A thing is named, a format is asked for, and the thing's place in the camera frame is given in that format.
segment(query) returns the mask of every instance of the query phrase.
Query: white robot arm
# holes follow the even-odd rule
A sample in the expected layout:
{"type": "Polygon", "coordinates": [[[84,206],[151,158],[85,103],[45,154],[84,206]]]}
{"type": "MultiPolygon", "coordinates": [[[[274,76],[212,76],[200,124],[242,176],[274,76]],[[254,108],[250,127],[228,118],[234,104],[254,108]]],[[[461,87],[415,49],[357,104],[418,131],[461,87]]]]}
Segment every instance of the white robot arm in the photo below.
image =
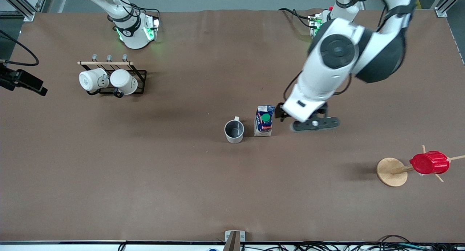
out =
{"type": "Polygon", "coordinates": [[[116,25],[121,41],[130,49],[141,49],[156,38],[159,18],[136,9],[128,0],[90,0],[103,8],[116,25]]]}
{"type": "Polygon", "coordinates": [[[322,13],[324,22],[310,48],[307,61],[282,109],[306,122],[349,74],[377,82],[393,74],[405,56],[405,31],[416,0],[382,0],[387,6],[381,31],[371,31],[352,21],[357,0],[336,0],[332,11],[322,13]]]}

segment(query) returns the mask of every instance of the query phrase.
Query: floor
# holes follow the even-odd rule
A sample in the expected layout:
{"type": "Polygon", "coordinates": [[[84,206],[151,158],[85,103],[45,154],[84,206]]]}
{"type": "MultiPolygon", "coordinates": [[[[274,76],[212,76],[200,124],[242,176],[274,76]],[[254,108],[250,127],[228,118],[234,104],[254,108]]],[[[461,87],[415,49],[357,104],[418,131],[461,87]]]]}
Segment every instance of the floor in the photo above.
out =
{"type": "MultiPolygon", "coordinates": [[[[434,0],[420,0],[423,8],[429,8],[434,0]]],[[[292,8],[305,10],[310,8],[326,8],[334,4],[334,0],[131,0],[143,7],[156,7],[162,12],[203,11],[206,9],[250,9],[275,10],[279,8],[292,8]]],[[[367,9],[382,9],[378,0],[365,3],[367,9]]],[[[48,0],[48,12],[102,12],[97,5],[89,0],[48,0]]],[[[460,50],[465,50],[465,20],[461,15],[465,10],[465,0],[460,0],[448,12],[448,21],[460,50]]],[[[0,29],[13,37],[17,37],[23,22],[21,19],[0,19],[0,29]]],[[[0,58],[8,59],[14,45],[6,39],[0,39],[0,58]]]]}

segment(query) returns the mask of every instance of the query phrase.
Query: green bottle cap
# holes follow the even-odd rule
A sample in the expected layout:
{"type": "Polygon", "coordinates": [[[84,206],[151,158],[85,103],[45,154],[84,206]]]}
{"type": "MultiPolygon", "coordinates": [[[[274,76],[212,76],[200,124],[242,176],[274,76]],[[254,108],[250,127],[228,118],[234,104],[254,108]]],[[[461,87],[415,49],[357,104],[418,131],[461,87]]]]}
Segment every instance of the green bottle cap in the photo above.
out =
{"type": "Polygon", "coordinates": [[[270,114],[263,114],[262,120],[263,122],[268,122],[271,119],[270,114]]]}

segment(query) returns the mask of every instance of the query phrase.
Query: mug handle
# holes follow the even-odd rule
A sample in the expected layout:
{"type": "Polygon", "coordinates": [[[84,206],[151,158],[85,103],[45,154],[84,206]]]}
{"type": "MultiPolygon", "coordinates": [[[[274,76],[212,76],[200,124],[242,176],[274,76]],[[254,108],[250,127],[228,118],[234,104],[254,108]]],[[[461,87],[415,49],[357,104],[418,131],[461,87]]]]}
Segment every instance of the mug handle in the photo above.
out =
{"type": "Polygon", "coordinates": [[[120,93],[120,94],[118,95],[118,88],[115,87],[115,89],[113,90],[113,95],[114,95],[115,97],[117,97],[117,98],[122,98],[122,97],[124,96],[124,93],[120,93]]]}
{"type": "Polygon", "coordinates": [[[101,89],[97,89],[97,90],[96,90],[96,91],[94,91],[94,92],[88,92],[88,91],[87,91],[87,93],[88,93],[89,95],[93,96],[93,95],[97,95],[97,94],[99,94],[99,93],[100,93],[100,91],[101,91],[101,89]]]}

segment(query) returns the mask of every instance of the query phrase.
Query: milk carton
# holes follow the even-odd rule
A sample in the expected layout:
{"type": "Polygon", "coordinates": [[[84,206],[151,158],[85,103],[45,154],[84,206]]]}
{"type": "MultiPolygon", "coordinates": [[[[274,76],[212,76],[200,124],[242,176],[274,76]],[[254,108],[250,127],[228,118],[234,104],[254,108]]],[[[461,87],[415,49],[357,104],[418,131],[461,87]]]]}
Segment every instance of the milk carton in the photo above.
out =
{"type": "Polygon", "coordinates": [[[271,136],[273,113],[274,113],[274,106],[265,105],[265,106],[257,107],[257,113],[255,114],[254,136],[256,137],[271,136]]]}

